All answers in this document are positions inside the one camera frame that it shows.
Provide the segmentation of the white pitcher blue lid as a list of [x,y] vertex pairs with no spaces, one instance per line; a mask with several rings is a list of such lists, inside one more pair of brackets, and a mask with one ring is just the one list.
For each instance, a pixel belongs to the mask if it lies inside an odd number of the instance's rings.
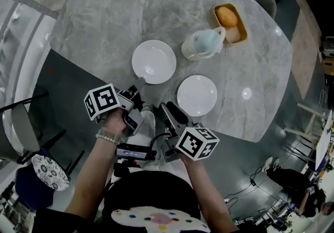
[[225,36],[223,27],[196,31],[183,42],[181,52],[189,61],[209,59],[221,52]]

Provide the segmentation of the tan rectangular tray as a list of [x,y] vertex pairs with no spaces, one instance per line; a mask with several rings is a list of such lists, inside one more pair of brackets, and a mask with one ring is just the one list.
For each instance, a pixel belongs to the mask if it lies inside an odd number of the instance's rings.
[[[228,28],[228,27],[225,27],[223,26],[218,18],[217,18],[217,14],[216,14],[216,11],[218,8],[220,7],[226,7],[228,9],[230,9],[231,11],[233,11],[237,18],[238,18],[238,23],[235,27],[231,27],[231,28]],[[242,18],[240,17],[237,9],[235,8],[234,5],[232,4],[221,4],[221,5],[216,5],[214,8],[213,8],[213,16],[214,16],[214,19],[216,21],[216,24],[218,27],[223,27],[226,31],[226,35],[225,35],[225,42],[228,43],[228,44],[239,44],[239,43],[242,43],[244,41],[247,40],[247,37],[248,37],[248,34],[247,34],[247,30],[245,28],[245,25],[243,23],[243,20]]]

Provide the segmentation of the person's black patched top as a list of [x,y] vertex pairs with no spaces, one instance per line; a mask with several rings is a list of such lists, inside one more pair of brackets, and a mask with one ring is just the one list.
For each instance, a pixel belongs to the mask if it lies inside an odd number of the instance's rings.
[[104,194],[102,218],[39,209],[32,233],[210,233],[193,188],[168,172],[133,172]]

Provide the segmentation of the beige rug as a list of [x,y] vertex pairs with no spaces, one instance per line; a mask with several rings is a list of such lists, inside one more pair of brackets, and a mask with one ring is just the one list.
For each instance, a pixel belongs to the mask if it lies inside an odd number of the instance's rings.
[[309,89],[319,56],[321,30],[306,0],[296,0],[300,7],[291,39],[293,49],[291,71],[302,99]]

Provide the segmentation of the blue stool floral seat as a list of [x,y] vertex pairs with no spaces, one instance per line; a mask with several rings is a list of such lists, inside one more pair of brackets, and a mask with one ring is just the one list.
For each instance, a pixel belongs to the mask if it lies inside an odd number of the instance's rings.
[[66,190],[69,181],[64,169],[48,151],[41,149],[28,165],[17,170],[15,191],[29,209],[37,211],[52,206],[54,192]]

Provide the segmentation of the white side table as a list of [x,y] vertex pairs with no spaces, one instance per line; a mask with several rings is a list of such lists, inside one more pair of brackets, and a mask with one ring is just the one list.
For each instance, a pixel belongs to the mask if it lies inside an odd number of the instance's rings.
[[[315,171],[320,170],[321,171],[321,163],[326,158],[328,148],[331,144],[331,137],[332,137],[332,128],[334,125],[334,115],[333,111],[330,110],[328,115],[321,114],[320,112],[311,109],[307,106],[302,105],[301,103],[297,103],[297,106],[309,113],[312,114],[312,117],[308,123],[307,130],[305,132],[293,130],[290,128],[285,127],[283,130],[287,133],[292,133],[294,135],[297,135],[311,143],[311,153],[309,156],[304,156],[303,154],[303,160],[307,160],[308,162],[314,163]],[[311,133],[312,125],[315,122],[316,118],[324,119],[325,125],[323,126],[323,131],[320,136],[316,136],[313,133]]]

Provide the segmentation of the person's right forearm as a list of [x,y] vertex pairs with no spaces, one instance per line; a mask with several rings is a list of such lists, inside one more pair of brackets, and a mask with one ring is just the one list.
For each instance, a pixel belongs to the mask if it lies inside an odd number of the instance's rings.
[[190,182],[193,186],[202,215],[214,233],[233,233],[239,228],[230,218],[227,205],[213,185],[201,161],[193,161],[181,155]]

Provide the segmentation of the grey black folding chair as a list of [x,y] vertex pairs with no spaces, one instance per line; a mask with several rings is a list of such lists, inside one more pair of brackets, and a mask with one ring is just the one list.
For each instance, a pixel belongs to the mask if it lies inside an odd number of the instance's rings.
[[43,93],[0,108],[0,161],[19,165],[46,150],[55,160],[66,158],[74,167],[84,154],[68,132],[55,121],[49,94]]

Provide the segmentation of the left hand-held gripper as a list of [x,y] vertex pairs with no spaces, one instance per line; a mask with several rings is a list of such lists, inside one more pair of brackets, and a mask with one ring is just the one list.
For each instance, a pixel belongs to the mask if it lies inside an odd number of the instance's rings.
[[120,108],[123,110],[124,122],[128,127],[125,135],[134,136],[144,121],[141,116],[143,101],[139,93],[145,84],[146,80],[139,77],[126,90],[116,91],[112,84],[106,84],[88,91],[83,101],[89,119],[99,122],[107,113]]

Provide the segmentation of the cardboard box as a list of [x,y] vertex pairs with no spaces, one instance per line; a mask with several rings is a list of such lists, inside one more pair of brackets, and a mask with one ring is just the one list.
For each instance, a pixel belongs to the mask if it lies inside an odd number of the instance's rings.
[[323,69],[325,75],[334,76],[334,57],[326,57],[323,59]]

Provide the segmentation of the silver suitcase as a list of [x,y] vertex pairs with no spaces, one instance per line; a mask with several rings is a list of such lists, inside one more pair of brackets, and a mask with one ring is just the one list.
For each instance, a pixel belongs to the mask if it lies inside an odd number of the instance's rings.
[[325,57],[334,57],[334,36],[321,36],[320,52]]

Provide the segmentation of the person's left hand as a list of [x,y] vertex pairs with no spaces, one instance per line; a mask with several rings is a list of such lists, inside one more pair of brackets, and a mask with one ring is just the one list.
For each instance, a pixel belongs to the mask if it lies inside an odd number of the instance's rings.
[[110,134],[121,136],[126,128],[123,118],[123,110],[117,108],[110,112],[105,119],[103,128]]

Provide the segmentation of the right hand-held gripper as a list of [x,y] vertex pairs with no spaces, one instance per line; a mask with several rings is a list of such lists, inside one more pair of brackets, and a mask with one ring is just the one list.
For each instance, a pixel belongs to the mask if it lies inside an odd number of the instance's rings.
[[173,102],[160,104],[161,120],[173,134],[166,137],[161,146],[162,155],[166,162],[179,159],[180,154],[192,161],[203,160],[213,153],[219,138],[205,127],[181,127],[178,124],[187,124],[188,116]]

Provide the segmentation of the white plate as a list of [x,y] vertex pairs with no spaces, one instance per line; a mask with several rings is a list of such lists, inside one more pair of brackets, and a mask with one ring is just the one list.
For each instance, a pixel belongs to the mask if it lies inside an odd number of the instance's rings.
[[177,103],[188,115],[200,117],[213,109],[217,96],[217,88],[211,79],[203,75],[193,75],[180,84]]
[[160,40],[141,43],[133,52],[132,67],[137,77],[157,85],[169,80],[176,70],[176,56],[172,48]]

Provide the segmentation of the orange bread roll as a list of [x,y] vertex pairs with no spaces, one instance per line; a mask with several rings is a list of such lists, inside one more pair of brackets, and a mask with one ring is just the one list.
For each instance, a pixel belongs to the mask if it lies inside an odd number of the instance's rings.
[[225,27],[235,27],[238,23],[236,14],[226,7],[218,8],[216,14],[219,22]]

